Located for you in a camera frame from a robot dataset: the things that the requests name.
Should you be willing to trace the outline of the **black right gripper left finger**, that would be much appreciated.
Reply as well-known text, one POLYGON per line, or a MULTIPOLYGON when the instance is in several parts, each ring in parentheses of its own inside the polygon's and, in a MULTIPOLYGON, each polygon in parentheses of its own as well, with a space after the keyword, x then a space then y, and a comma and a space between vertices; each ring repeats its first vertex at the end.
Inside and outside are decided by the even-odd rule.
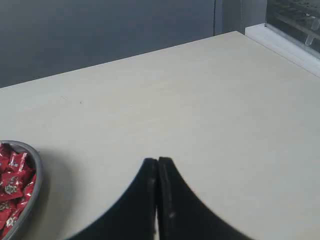
POLYGON ((153 240, 158 161, 146 158, 118 201, 71 240, 153 240))

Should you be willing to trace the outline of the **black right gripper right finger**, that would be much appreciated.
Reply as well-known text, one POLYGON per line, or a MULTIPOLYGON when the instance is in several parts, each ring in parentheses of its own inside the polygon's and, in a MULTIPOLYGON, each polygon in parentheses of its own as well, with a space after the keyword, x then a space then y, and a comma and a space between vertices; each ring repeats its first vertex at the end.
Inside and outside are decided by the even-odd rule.
POLYGON ((158 224, 161 240, 249 240, 190 189, 173 160, 158 159, 158 224))

